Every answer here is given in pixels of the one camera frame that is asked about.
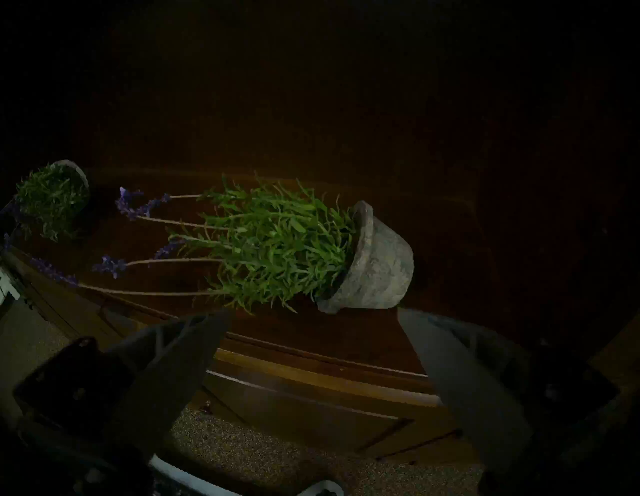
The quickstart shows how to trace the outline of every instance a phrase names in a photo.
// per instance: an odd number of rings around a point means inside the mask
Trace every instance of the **green leaf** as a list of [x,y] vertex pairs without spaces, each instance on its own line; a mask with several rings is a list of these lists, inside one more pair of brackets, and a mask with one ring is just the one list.
[[220,204],[220,206],[227,210],[233,210],[234,212],[242,212],[242,210],[240,210],[234,204]]
[[308,251],[310,251],[311,253],[317,253],[318,255],[320,255],[320,254],[321,254],[320,250],[318,250],[317,248],[313,248],[313,247],[311,247],[311,246],[309,246],[309,245],[305,245],[305,248],[306,248]]
[[307,230],[306,230],[304,227],[302,227],[302,226],[300,225],[300,223],[299,223],[297,220],[295,220],[294,218],[291,218],[291,220],[289,221],[289,223],[291,224],[291,227],[292,227],[293,229],[295,229],[296,231],[298,231],[298,232],[302,232],[302,233],[307,232]]

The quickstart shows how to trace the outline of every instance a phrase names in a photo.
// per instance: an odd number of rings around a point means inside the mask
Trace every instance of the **gray clay pot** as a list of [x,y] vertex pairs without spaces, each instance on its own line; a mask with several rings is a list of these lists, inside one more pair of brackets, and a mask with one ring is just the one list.
[[344,281],[318,310],[336,314],[341,308],[392,308],[404,297],[413,276],[411,246],[373,216],[366,202],[354,206],[360,229],[353,263]]
[[71,160],[58,160],[57,162],[53,162],[52,165],[62,165],[64,167],[69,167],[75,170],[80,176],[80,179],[82,179],[82,182],[84,182],[84,185],[86,186],[87,191],[89,190],[89,181],[87,180],[86,175],[84,174],[84,171],[80,169],[80,167],[78,167],[78,165],[75,162],[72,162]]

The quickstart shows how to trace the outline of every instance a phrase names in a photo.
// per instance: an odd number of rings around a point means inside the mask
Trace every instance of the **dark background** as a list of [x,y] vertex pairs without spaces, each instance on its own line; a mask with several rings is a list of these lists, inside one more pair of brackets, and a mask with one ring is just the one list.
[[588,355],[637,310],[634,19],[601,2],[4,6],[0,200],[62,158],[456,198],[519,329]]

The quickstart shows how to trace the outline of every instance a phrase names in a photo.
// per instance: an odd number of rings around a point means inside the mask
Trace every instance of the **lavender plant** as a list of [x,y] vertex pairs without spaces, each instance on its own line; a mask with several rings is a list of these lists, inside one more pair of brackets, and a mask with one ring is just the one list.
[[31,172],[17,189],[12,212],[25,236],[31,233],[31,220],[41,224],[42,235],[52,241],[58,241],[60,234],[76,236],[72,220],[86,205],[89,191],[73,169],[51,164]]
[[[114,260],[105,255],[93,270],[111,273],[113,278],[137,264],[152,266],[166,262],[218,263],[217,278],[208,277],[210,288],[195,292],[121,291],[89,286],[75,277],[63,276],[43,260],[33,260],[45,274],[72,284],[111,294],[146,296],[201,296],[227,300],[226,306],[251,312],[255,303],[279,301],[295,312],[289,302],[302,293],[313,300],[331,292],[348,270],[356,233],[350,209],[327,207],[313,189],[288,191],[280,184],[265,184],[245,191],[223,179],[224,191],[202,195],[163,195],[141,207],[131,204],[143,193],[120,188],[118,210],[130,220],[147,220],[181,226],[170,231],[169,245],[160,248],[153,259]],[[195,198],[213,204],[213,213],[202,213],[204,224],[184,223],[151,217],[155,207],[177,198]],[[169,258],[177,251],[175,258]]]

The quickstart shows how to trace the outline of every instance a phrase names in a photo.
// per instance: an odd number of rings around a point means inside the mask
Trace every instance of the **purple flower spike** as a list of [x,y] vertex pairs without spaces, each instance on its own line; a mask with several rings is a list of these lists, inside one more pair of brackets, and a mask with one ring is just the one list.
[[178,241],[171,241],[169,242],[168,245],[163,246],[162,248],[160,248],[156,254],[154,255],[154,259],[155,260],[159,260],[159,259],[165,259],[167,258],[169,255],[171,255],[176,248],[178,248],[178,246],[180,246],[181,244],[184,244],[184,240],[180,239]]
[[91,270],[93,272],[110,272],[113,274],[113,278],[118,278],[118,271],[124,272],[127,269],[126,261],[120,259],[118,261],[113,260],[109,255],[105,255],[102,257],[102,263],[94,265]]
[[142,191],[136,191],[135,193],[131,193],[130,191],[127,191],[122,187],[120,188],[120,198],[116,200],[116,206],[118,207],[118,210],[120,211],[120,213],[122,213],[123,215],[126,215],[129,218],[129,220],[135,220],[141,215],[144,215],[146,217],[151,217],[152,209],[156,208],[161,204],[165,204],[169,202],[169,200],[171,200],[171,195],[169,195],[169,193],[165,193],[161,198],[156,198],[155,200],[151,200],[146,205],[142,205],[137,209],[133,209],[129,203],[131,202],[134,196],[140,196],[140,195],[144,195],[144,193],[142,193]]
[[56,270],[56,268],[42,260],[42,259],[31,259],[31,265],[37,268],[40,272],[42,272],[45,276],[52,278],[56,282],[66,282],[67,284],[77,287],[78,279],[76,276],[65,276],[62,272]]
[[20,228],[16,228],[13,230],[13,232],[9,235],[7,233],[4,233],[4,245],[3,245],[3,250],[8,252],[9,250],[11,250],[12,244],[13,244],[13,239],[16,236],[20,236],[22,234],[22,232],[20,231]]
[[26,216],[20,212],[20,205],[16,199],[11,200],[5,205],[2,211],[0,211],[0,215],[2,214],[12,215],[16,222],[25,222],[27,220]]

